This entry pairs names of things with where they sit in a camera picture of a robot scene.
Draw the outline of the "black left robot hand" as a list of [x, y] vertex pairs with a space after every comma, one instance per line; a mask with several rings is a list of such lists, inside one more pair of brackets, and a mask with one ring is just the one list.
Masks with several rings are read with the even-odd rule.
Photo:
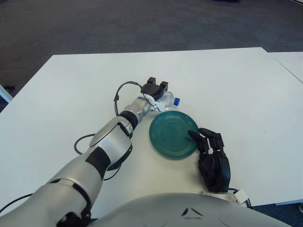
[[150, 77], [146, 84], [141, 88], [141, 93], [153, 97], [155, 101], [159, 100], [165, 91], [168, 90], [168, 82], [162, 81], [159, 85], [156, 84], [156, 78]]

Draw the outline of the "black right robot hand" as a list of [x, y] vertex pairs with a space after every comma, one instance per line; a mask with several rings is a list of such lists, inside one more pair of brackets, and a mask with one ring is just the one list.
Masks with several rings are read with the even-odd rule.
[[229, 160], [223, 150], [221, 134], [206, 128], [199, 128], [198, 132], [189, 130], [187, 133], [196, 142], [199, 151], [198, 170], [207, 190], [228, 192], [231, 171]]

